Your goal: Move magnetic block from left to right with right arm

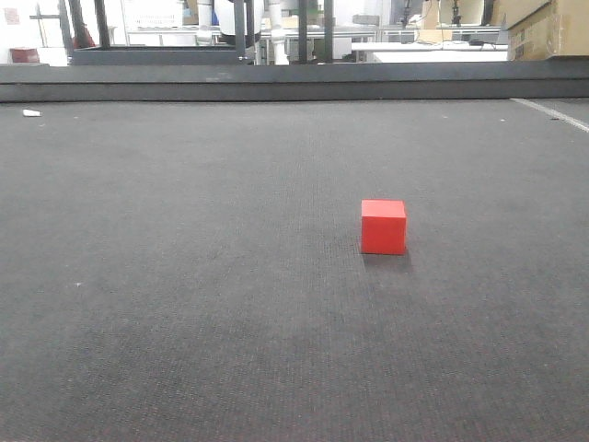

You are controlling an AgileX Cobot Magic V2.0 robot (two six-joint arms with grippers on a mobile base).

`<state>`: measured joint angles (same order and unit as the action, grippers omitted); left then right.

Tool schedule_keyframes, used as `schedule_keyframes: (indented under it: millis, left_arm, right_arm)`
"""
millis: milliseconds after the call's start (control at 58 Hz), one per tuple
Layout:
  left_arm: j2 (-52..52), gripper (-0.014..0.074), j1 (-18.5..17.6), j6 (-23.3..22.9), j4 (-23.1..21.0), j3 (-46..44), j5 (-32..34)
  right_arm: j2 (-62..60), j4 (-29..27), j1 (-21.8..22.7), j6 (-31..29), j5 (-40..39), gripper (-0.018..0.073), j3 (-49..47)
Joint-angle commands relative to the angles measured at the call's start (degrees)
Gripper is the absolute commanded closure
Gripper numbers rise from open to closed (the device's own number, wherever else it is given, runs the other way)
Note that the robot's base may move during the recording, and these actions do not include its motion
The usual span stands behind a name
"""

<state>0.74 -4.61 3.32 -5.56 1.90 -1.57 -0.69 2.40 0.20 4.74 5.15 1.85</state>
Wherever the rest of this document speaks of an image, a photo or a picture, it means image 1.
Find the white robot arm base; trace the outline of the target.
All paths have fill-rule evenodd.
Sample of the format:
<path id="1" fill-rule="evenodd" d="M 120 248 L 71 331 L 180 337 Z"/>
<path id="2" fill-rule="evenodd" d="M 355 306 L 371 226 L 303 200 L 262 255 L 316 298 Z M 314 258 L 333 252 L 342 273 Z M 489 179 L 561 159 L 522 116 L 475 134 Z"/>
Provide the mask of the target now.
<path id="1" fill-rule="evenodd" d="M 270 13 L 274 63 L 288 65 L 281 1 L 197 1 L 197 43 L 199 45 L 213 43 L 213 19 L 216 17 L 216 26 L 226 44 L 236 46 L 237 40 L 242 40 L 246 48 L 255 46 L 261 38 L 262 19 L 265 12 Z"/>

